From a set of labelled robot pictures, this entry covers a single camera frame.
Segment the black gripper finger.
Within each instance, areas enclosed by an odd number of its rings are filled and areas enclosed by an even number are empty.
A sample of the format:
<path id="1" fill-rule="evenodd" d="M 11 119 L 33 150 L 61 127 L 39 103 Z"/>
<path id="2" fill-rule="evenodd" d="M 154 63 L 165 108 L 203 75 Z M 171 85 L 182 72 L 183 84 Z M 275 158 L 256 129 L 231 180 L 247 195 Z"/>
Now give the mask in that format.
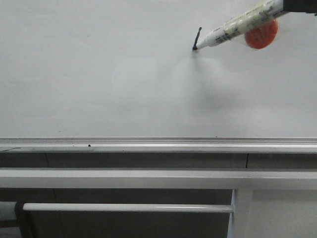
<path id="1" fill-rule="evenodd" d="M 286 12 L 303 12 L 317 14 L 317 0 L 284 0 L 283 10 Z"/>

